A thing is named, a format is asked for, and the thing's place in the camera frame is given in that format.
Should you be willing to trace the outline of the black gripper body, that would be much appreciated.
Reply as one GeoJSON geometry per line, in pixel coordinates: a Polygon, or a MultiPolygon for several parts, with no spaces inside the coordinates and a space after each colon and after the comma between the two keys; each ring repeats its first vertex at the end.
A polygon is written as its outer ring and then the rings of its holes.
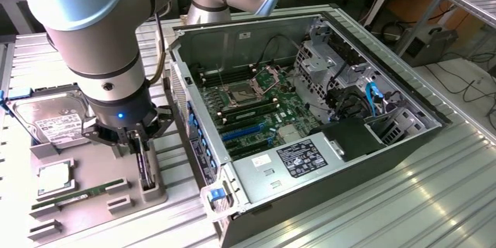
{"type": "Polygon", "coordinates": [[[130,96],[115,101],[102,101],[86,96],[94,110],[98,122],[111,129],[128,128],[142,123],[151,124],[158,112],[150,95],[150,82],[130,96]]]}

